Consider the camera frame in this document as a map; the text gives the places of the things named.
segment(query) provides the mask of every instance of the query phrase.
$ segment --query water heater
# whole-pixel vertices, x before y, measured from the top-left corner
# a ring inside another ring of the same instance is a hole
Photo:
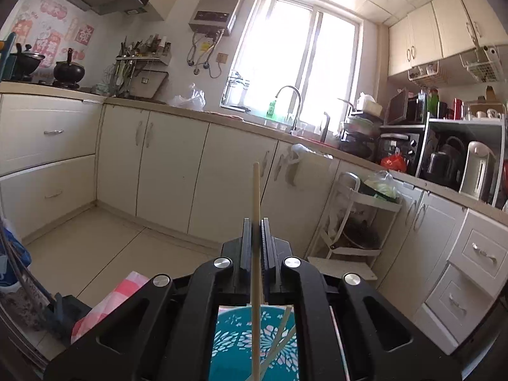
[[[201,34],[224,29],[228,36],[235,24],[243,0],[199,0],[189,21],[190,28]]]

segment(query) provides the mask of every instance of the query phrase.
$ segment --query mug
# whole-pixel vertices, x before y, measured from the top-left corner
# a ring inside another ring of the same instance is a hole
[[[494,109],[488,109],[487,110],[487,117],[490,117],[491,119],[500,119],[501,113],[499,113],[498,111],[496,111]]]

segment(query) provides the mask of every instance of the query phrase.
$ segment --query kitchen counter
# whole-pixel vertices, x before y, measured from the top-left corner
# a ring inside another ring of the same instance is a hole
[[[348,161],[349,163],[361,166],[363,168],[372,171],[384,169],[377,164],[374,164],[365,159],[361,159],[349,153],[345,153],[335,148],[319,144],[316,142],[312,142],[310,140],[301,137],[291,136],[287,133],[283,133],[281,131],[269,127],[249,123],[243,121],[243,119],[236,116],[221,115],[218,113],[209,113],[206,111],[181,109],[165,104],[150,103],[147,101],[128,100],[121,98],[107,98],[75,90],[60,89],[52,86],[40,86],[27,83],[2,82],[0,83],[0,93],[33,94],[40,96],[66,97],[79,100],[97,101],[98,103],[104,102],[106,104],[119,105],[137,109],[153,110],[158,111],[160,113],[168,113],[176,116],[182,116],[190,119],[196,119],[209,123],[219,124],[222,126],[233,127],[238,130],[252,132],[257,135],[271,137],[276,140],[288,143],[294,144],[301,143],[302,145],[308,147],[309,149],[316,150],[324,154],[332,155],[339,160],[345,160]],[[431,183],[423,179],[416,178],[414,176],[410,176],[400,172],[395,172],[392,170],[390,171],[390,173],[395,179],[398,179],[402,182],[406,182],[408,184],[429,191],[433,194],[446,198],[452,202],[460,204],[463,207],[471,208],[474,211],[480,212],[485,216],[488,216],[491,219],[494,219],[500,222],[501,224],[508,226],[508,214],[490,206],[489,204],[486,204],[481,201],[476,201],[475,199],[471,199],[463,194],[454,191],[453,189],[449,189],[447,187],[440,186],[438,184]]]

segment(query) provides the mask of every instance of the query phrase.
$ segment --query silver screw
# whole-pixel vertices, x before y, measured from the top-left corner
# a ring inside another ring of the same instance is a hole
[[[231,261],[228,258],[217,258],[213,264],[216,268],[224,269],[231,265]]]
[[[357,274],[347,274],[344,280],[349,285],[358,285],[362,281]]]
[[[289,257],[284,259],[284,264],[288,268],[298,268],[302,263],[301,261],[296,257]]]
[[[162,288],[162,287],[166,286],[167,284],[169,284],[170,279],[169,279],[169,276],[166,276],[166,275],[157,275],[153,279],[152,282],[153,282],[153,284],[155,286],[158,286],[159,288]]]

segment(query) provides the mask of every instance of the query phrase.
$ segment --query tile floor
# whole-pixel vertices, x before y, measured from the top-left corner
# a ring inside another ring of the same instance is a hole
[[[104,209],[92,208],[27,246],[32,272],[52,294],[74,295],[95,306],[129,272],[147,277],[191,274],[219,250],[181,241],[133,224]],[[48,359],[63,345],[44,331],[27,331]]]

